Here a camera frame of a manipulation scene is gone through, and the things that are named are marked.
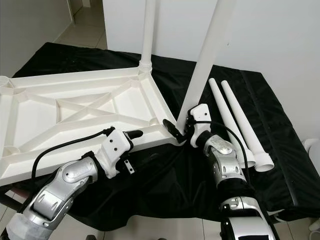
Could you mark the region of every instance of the tiled floor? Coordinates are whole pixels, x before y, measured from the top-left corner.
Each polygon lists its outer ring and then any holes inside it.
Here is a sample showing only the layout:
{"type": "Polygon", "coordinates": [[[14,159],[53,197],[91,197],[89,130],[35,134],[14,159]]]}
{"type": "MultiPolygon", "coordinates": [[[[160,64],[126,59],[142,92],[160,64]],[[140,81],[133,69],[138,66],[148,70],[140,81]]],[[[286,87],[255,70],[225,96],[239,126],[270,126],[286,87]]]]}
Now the tiled floor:
{"type": "MultiPolygon", "coordinates": [[[[94,0],[91,8],[82,8],[74,16],[71,25],[56,41],[77,47],[107,49],[107,38],[102,0],[94,0]]],[[[9,192],[17,201],[23,198],[9,192]]],[[[6,227],[15,211],[0,205],[0,232],[6,227]]],[[[281,240],[308,240],[310,218],[277,223],[275,228],[281,240]]],[[[50,240],[86,239],[95,235],[98,240],[219,240],[220,223],[199,218],[160,219],[133,216],[127,226],[114,231],[101,232],[66,216],[54,231],[50,240]]]]}
{"type": "Polygon", "coordinates": [[[102,0],[92,1],[91,7],[82,7],[74,15],[74,23],[64,31],[56,43],[107,49],[102,0]]]}
{"type": "MultiPolygon", "coordinates": [[[[24,199],[13,192],[19,202],[24,199]]],[[[0,204],[0,232],[4,230],[15,211],[0,204]]],[[[281,222],[275,225],[281,240],[308,240],[310,218],[291,222],[281,222]]],[[[132,216],[127,225],[114,231],[102,232],[75,220],[67,215],[58,228],[53,232],[50,240],[86,239],[87,235],[94,235],[97,240],[220,240],[220,223],[199,218],[153,218],[132,216]]],[[[319,240],[316,233],[311,240],[319,240]]]]}

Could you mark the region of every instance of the black tablecloth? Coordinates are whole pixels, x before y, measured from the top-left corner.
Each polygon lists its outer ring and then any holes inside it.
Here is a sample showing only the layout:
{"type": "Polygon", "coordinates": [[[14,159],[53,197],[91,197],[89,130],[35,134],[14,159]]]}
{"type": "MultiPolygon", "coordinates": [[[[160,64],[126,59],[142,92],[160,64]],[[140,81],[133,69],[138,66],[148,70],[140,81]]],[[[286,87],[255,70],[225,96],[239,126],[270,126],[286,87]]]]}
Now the black tablecloth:
{"type": "MultiPolygon", "coordinates": [[[[138,66],[139,54],[46,43],[14,77],[118,69],[138,66]]],[[[152,76],[177,118],[195,62],[152,56],[152,76]]],[[[210,76],[227,80],[274,169],[250,169],[260,203],[268,211],[285,209],[284,220],[320,217],[320,177],[277,97],[259,72],[213,66],[210,76]]],[[[222,123],[209,84],[200,103],[213,121],[222,123]]],[[[223,129],[212,131],[228,139],[223,129]]],[[[161,145],[131,154],[136,173],[100,179],[79,195],[70,214],[102,231],[124,226],[132,215],[158,218],[198,217],[220,220],[217,192],[205,158],[198,149],[161,145]]]]}

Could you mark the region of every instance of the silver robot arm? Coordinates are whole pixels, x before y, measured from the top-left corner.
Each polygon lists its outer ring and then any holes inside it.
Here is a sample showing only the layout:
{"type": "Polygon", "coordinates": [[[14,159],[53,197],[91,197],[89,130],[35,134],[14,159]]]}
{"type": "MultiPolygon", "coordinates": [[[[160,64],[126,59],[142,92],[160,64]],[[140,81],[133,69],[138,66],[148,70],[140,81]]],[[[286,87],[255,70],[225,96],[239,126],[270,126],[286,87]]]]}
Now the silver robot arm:
{"type": "MultiPolygon", "coordinates": [[[[116,163],[133,148],[131,139],[142,131],[122,132],[113,128],[95,154],[105,175],[111,179],[118,173],[116,163]]],[[[98,180],[97,163],[91,157],[70,161],[61,166],[54,179],[33,197],[22,213],[16,213],[6,231],[10,240],[47,240],[71,208],[74,199],[89,184],[98,180]]],[[[130,174],[134,173],[128,160],[130,174]]]]}
{"type": "Polygon", "coordinates": [[[223,240],[275,240],[253,191],[237,161],[230,142],[211,133],[211,117],[206,104],[188,112],[187,131],[194,148],[200,148],[209,161],[219,194],[223,240]]]}

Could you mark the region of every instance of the white plastic tube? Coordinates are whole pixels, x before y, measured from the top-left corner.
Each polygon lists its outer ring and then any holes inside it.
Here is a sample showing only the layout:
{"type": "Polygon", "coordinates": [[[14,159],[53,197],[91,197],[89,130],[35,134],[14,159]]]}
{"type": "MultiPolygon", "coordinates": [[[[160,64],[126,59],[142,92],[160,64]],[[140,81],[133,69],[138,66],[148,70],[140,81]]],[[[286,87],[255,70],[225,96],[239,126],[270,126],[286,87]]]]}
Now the white plastic tube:
{"type": "Polygon", "coordinates": [[[206,33],[198,62],[186,92],[176,128],[183,134],[188,110],[195,107],[200,100],[219,49],[223,43],[228,23],[231,19],[236,0],[218,0],[206,33]]]}
{"type": "Polygon", "coordinates": [[[152,69],[151,54],[154,36],[155,14],[156,0],[145,0],[142,54],[138,67],[139,70],[144,73],[150,72],[152,69]]]}
{"type": "MultiPolygon", "coordinates": [[[[224,99],[224,97],[222,96],[220,89],[215,81],[214,78],[210,78],[209,79],[209,84],[215,99],[215,102],[219,108],[223,123],[225,126],[227,126],[231,131],[233,131],[235,133],[235,135],[240,139],[243,147],[244,147],[244,151],[245,151],[245,155],[246,155],[246,159],[248,162],[248,167],[253,167],[256,164],[256,160],[254,158],[254,155],[252,154],[252,152],[248,149],[244,138],[242,137],[238,126],[234,120],[234,117],[232,116],[226,101],[224,99]]],[[[244,159],[244,155],[243,152],[241,150],[240,144],[239,142],[236,140],[236,138],[230,133],[227,132],[230,138],[231,143],[233,144],[235,150],[236,150],[236,156],[237,156],[237,160],[239,162],[240,168],[244,169],[245,168],[245,159],[244,159]]]]}
{"type": "Polygon", "coordinates": [[[245,142],[253,153],[255,159],[255,170],[257,172],[266,172],[273,169],[275,165],[271,157],[263,149],[261,143],[259,142],[259,139],[257,138],[257,135],[255,134],[255,131],[251,127],[228,82],[224,80],[222,81],[221,85],[231,106],[235,119],[243,134],[245,142]]]}
{"type": "Polygon", "coordinates": [[[311,232],[316,231],[318,229],[320,229],[320,218],[309,226],[309,230],[311,232]]]}

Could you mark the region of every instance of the white plastic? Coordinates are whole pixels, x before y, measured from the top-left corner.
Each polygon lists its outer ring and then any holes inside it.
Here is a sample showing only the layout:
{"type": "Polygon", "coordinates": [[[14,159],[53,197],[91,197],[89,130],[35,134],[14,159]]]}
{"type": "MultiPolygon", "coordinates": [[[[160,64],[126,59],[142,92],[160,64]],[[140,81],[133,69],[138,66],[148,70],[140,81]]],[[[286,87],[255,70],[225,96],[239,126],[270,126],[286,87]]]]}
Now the white plastic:
{"type": "Polygon", "coordinates": [[[319,238],[320,238],[320,231],[312,231],[309,233],[309,240],[319,240],[319,238]]]}
{"type": "Polygon", "coordinates": [[[152,69],[151,53],[154,35],[156,14],[156,0],[145,1],[142,54],[139,62],[139,70],[141,72],[150,72],[152,69]]]}
{"type": "MultiPolygon", "coordinates": [[[[256,164],[256,160],[254,158],[254,155],[248,149],[247,144],[245,143],[245,140],[242,137],[234,118],[232,117],[232,114],[227,106],[227,103],[225,102],[225,99],[220,92],[220,89],[216,83],[216,80],[214,78],[210,78],[209,84],[210,84],[215,102],[219,108],[224,125],[227,126],[231,131],[233,131],[235,133],[235,135],[240,139],[240,141],[244,147],[244,150],[245,150],[248,167],[249,168],[253,167],[256,164]]],[[[236,159],[239,162],[240,168],[244,169],[245,168],[245,159],[244,159],[244,155],[242,153],[240,144],[238,143],[238,141],[235,139],[235,137],[230,132],[227,132],[227,133],[228,133],[228,136],[231,140],[231,143],[233,144],[233,146],[236,150],[236,159]]]]}
{"type": "Polygon", "coordinates": [[[309,157],[314,165],[314,168],[320,176],[320,141],[314,142],[309,148],[309,157]]]}
{"type": "Polygon", "coordinates": [[[302,145],[304,149],[309,152],[310,147],[315,144],[316,142],[320,141],[318,138],[308,138],[304,141],[302,141],[302,145]]]}
{"type": "Polygon", "coordinates": [[[116,129],[102,142],[101,148],[95,154],[95,157],[109,179],[117,175],[116,163],[130,147],[125,134],[116,129]]]}
{"type": "MultiPolygon", "coordinates": [[[[211,117],[207,104],[200,104],[195,108],[191,109],[190,114],[193,116],[195,121],[209,121],[211,122],[211,117]]],[[[196,141],[200,134],[204,131],[211,131],[210,123],[197,123],[194,124],[194,133],[191,137],[190,144],[192,147],[197,148],[196,141]]]]}
{"type": "Polygon", "coordinates": [[[255,159],[254,169],[257,172],[266,172],[273,169],[275,165],[271,157],[263,149],[261,143],[259,142],[259,139],[257,138],[253,128],[251,127],[244,111],[238,103],[228,82],[224,80],[222,81],[221,85],[231,106],[235,119],[241,129],[245,142],[247,143],[248,148],[253,153],[255,159]]]}
{"type": "Polygon", "coordinates": [[[316,220],[314,223],[312,223],[310,226],[309,226],[309,230],[312,232],[312,231],[316,231],[316,230],[319,230],[320,229],[320,218],[318,220],[316,220]]]}
{"type": "MultiPolygon", "coordinates": [[[[36,157],[55,145],[114,126],[140,129],[133,151],[176,139],[175,123],[150,72],[137,67],[9,79],[0,77],[0,186],[30,178],[36,157]]],[[[37,176],[101,147],[105,136],[60,148],[39,162],[37,176]]]]}
{"type": "Polygon", "coordinates": [[[206,33],[198,62],[186,92],[176,128],[183,134],[188,110],[199,103],[209,73],[214,64],[219,49],[223,43],[228,23],[231,19],[236,0],[218,0],[206,33]]]}
{"type": "Polygon", "coordinates": [[[268,236],[269,240],[275,240],[271,228],[261,217],[230,217],[229,221],[234,239],[240,239],[242,236],[268,236]]]}

